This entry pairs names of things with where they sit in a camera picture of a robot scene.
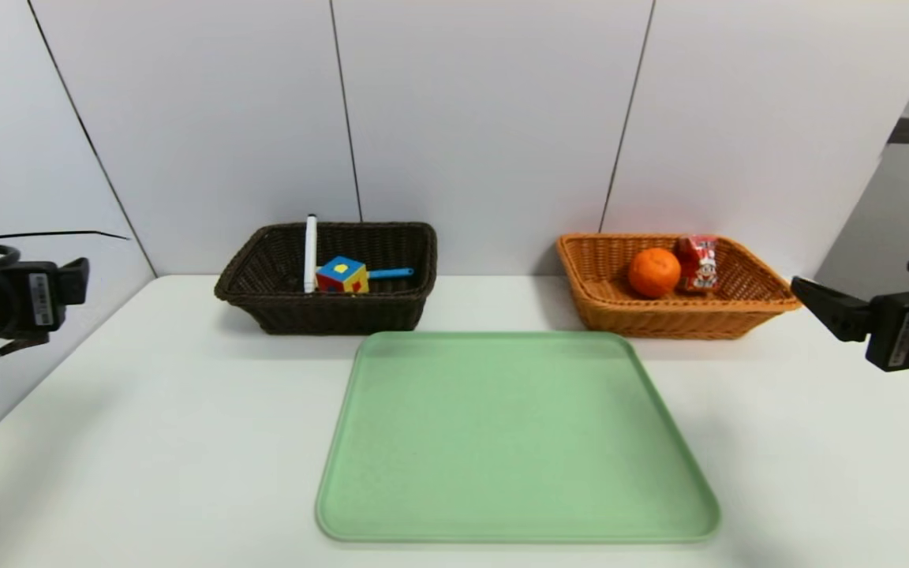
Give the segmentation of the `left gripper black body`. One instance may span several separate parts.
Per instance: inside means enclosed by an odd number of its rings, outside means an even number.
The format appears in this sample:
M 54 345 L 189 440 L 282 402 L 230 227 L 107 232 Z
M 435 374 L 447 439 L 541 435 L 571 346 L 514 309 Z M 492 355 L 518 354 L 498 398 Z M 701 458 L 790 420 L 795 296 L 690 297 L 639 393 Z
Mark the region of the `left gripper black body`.
M 15 263 L 0 270 L 0 338 L 55 332 L 65 321 L 64 268 L 47 261 Z

